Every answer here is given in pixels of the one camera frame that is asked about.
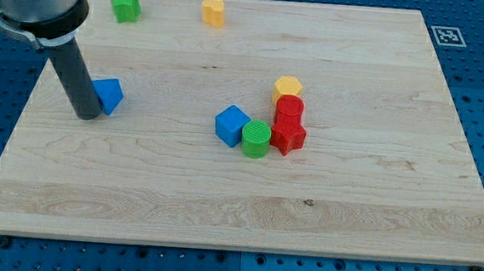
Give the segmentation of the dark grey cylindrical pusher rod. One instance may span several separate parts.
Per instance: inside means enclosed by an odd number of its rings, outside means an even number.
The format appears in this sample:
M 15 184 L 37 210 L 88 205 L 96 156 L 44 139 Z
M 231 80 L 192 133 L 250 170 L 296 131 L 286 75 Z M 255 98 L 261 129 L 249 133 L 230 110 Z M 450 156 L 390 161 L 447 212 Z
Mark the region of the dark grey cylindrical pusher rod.
M 91 120 L 99 116 L 101 103 L 76 39 L 50 47 L 47 52 L 78 118 Z

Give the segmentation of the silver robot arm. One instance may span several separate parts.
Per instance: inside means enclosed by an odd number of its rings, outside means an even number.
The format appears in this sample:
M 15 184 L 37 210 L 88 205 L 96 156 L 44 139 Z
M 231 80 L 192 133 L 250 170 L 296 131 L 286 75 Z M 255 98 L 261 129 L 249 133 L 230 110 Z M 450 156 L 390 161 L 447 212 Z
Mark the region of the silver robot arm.
M 101 114 L 76 31 L 89 14 L 88 0 L 0 0 L 0 31 L 48 54 L 80 119 Z

